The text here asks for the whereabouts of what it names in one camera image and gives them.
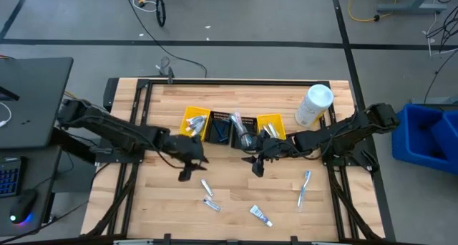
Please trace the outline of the dark grey low desk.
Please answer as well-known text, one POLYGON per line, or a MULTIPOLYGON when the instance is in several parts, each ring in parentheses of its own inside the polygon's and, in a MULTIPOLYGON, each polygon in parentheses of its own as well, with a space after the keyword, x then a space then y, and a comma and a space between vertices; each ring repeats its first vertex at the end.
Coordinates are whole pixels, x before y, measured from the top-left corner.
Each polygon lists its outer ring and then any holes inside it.
POLYGON ((35 149, 0 150, 0 158, 21 157, 21 185, 17 196, 0 198, 0 237, 17 236, 28 231, 36 231, 47 214, 47 204, 51 197, 62 149, 59 146, 35 149), (29 217, 21 224, 9 220, 10 208, 25 190, 34 189, 37 198, 29 217))

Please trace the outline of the black computer keyboard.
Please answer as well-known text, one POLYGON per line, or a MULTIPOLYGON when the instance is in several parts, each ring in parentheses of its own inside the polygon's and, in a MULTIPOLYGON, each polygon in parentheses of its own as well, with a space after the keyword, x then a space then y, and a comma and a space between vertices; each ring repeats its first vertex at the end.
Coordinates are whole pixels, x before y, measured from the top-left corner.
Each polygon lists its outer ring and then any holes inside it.
POLYGON ((21 185, 21 157, 0 158, 0 198, 17 196, 21 185))

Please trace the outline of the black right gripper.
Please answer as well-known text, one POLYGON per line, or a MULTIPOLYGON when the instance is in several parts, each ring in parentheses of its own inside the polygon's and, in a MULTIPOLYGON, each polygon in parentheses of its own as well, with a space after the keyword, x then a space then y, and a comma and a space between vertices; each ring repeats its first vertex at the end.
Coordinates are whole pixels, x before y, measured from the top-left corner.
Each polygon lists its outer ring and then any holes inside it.
MULTIPOLYGON (((293 157, 295 148, 293 143, 288 140, 277 138, 256 138, 256 152, 258 159, 280 159, 293 157)), ((264 161, 257 160, 255 156, 244 157, 241 160, 252 164, 252 172, 259 178, 264 174, 264 161)))

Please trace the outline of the grey metal stand base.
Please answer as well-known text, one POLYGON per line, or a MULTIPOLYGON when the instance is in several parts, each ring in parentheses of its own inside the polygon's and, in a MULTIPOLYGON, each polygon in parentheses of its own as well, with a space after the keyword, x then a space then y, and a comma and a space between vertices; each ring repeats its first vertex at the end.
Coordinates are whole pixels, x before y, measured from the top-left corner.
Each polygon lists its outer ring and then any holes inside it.
POLYGON ((447 9, 446 4, 426 3, 426 0, 409 0, 406 3, 398 3, 394 0, 393 4, 379 4, 376 8, 378 12, 402 12, 402 13, 441 13, 447 9))

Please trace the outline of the white blue toothpaste tube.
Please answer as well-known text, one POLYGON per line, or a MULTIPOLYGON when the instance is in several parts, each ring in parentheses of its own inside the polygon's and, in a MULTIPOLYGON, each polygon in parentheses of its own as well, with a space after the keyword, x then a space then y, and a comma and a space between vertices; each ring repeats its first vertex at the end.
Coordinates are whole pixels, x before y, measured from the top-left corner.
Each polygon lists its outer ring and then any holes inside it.
POLYGON ((254 215, 257 219, 261 220, 266 226, 273 226, 273 223, 270 221, 270 219, 259 209, 257 205, 253 205, 249 212, 252 215, 254 215))

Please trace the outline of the black mesh plastic bin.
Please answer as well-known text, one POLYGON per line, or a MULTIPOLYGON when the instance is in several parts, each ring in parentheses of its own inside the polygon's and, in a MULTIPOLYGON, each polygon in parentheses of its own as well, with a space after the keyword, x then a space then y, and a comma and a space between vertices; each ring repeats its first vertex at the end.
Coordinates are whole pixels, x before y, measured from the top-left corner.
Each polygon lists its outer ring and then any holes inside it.
MULTIPOLYGON (((245 126, 249 133, 257 132, 257 120, 254 117, 242 117, 242 124, 245 126)), ((240 138, 238 137, 238 131, 234 124, 232 124, 232 135, 230 141, 231 148, 241 149, 240 138)))
POLYGON ((230 120, 230 114, 226 112, 211 111, 208 127, 206 130, 205 141, 208 143, 217 144, 217 145, 228 145, 230 143, 231 130, 232 130, 232 121, 230 120), (228 121, 228 126, 225 129, 225 133, 228 135, 228 140, 226 140, 223 143, 218 142, 218 133, 213 124, 216 120, 227 120, 228 121))

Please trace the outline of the white wipes canister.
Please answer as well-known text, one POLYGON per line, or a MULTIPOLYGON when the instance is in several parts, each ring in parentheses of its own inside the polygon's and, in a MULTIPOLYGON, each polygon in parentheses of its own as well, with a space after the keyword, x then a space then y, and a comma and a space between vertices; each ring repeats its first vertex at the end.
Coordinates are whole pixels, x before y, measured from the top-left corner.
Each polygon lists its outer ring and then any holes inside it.
POLYGON ((311 86, 295 113, 296 122, 306 128, 312 126, 333 104, 333 99, 329 87, 322 84, 311 86))

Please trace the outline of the small blue storage bin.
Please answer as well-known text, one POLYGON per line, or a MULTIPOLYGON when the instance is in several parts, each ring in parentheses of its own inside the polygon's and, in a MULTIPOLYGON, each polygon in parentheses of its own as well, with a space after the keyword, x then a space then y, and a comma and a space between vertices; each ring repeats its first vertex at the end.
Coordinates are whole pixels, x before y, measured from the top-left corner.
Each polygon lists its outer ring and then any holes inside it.
POLYGON ((447 160, 458 160, 458 110, 444 112, 431 132, 447 160))

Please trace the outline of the large blue storage bin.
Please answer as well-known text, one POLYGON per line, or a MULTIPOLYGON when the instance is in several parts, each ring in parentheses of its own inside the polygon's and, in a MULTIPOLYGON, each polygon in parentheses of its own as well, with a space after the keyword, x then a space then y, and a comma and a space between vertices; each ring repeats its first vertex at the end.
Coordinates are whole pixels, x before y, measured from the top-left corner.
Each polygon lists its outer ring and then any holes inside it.
POLYGON ((458 160, 449 161, 431 128, 447 111, 408 104, 397 113, 400 124, 391 135, 393 158, 458 176, 458 160))

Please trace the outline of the dark flat device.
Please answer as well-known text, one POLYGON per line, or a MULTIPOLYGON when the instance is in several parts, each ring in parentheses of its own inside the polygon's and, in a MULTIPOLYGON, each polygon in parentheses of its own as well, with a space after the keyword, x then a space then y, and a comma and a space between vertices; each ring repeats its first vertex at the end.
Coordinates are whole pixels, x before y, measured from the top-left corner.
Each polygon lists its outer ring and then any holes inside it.
POLYGON ((20 96, 0 86, 0 101, 18 101, 20 96))

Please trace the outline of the black lit computer mouse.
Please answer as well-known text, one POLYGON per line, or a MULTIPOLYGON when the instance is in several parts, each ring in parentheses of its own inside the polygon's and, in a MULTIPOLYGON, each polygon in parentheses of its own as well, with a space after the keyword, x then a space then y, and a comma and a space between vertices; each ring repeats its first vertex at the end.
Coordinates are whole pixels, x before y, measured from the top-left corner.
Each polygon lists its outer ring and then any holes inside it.
POLYGON ((13 224, 21 224, 30 215, 37 198, 37 192, 34 189, 23 191, 13 206, 10 208, 9 220, 13 224))

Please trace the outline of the small white pink tube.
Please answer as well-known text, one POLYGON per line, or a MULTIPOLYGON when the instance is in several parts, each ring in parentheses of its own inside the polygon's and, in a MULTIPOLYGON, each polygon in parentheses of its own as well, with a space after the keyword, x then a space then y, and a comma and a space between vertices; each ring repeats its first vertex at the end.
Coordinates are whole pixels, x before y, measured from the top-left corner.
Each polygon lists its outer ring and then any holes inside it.
POLYGON ((195 124, 198 124, 198 123, 201 123, 201 122, 204 122, 204 123, 205 123, 206 118, 207 118, 206 115, 198 115, 198 116, 195 116, 195 117, 187 118, 187 119, 186 119, 186 123, 187 123, 189 126, 195 125, 195 124))

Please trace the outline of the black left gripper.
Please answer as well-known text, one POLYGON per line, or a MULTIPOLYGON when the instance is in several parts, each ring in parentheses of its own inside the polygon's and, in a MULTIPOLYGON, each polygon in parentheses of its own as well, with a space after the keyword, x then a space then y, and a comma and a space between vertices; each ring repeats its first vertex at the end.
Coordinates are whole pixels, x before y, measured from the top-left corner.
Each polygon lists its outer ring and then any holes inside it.
POLYGON ((199 137, 170 135, 167 138, 167 154, 183 163, 190 163, 185 164, 183 170, 180 171, 179 182, 189 181, 194 170, 207 170, 200 164, 192 163, 194 160, 209 163, 204 156, 203 145, 199 137))

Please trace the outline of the black desk top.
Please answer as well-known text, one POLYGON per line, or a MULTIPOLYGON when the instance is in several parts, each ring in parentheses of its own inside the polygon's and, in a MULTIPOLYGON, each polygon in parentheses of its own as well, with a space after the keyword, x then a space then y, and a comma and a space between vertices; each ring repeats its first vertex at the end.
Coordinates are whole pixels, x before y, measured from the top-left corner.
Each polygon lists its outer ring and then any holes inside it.
POLYGON ((0 86, 20 96, 0 101, 0 149, 40 148, 50 141, 74 60, 0 60, 0 86))

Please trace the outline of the black metal table frame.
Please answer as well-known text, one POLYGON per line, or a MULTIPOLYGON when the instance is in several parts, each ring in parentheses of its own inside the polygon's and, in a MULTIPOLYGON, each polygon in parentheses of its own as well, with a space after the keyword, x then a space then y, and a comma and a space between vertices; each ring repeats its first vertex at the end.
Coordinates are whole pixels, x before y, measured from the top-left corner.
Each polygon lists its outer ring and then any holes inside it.
MULTIPOLYGON (((300 130, 294 120, 307 80, 184 79, 169 85, 155 80, 151 87, 137 86, 135 78, 119 80, 111 113, 123 120, 159 125, 172 133, 180 131, 189 106, 218 112, 239 112, 246 117, 281 114, 288 133, 300 130)), ((241 150, 229 145, 206 143, 207 170, 196 171, 187 182, 179 182, 179 164, 167 156, 146 152, 140 164, 134 193, 112 220, 109 232, 130 238, 199 242, 221 241, 337 241, 355 233, 344 206, 336 201, 328 171, 319 160, 285 158, 266 163, 262 178, 241 160, 241 150), (311 171, 301 209, 298 197, 311 171), (209 196, 205 179, 214 196, 209 196), (211 197, 220 212, 203 203, 211 197), (252 215, 253 205, 273 223, 266 226, 252 215)))

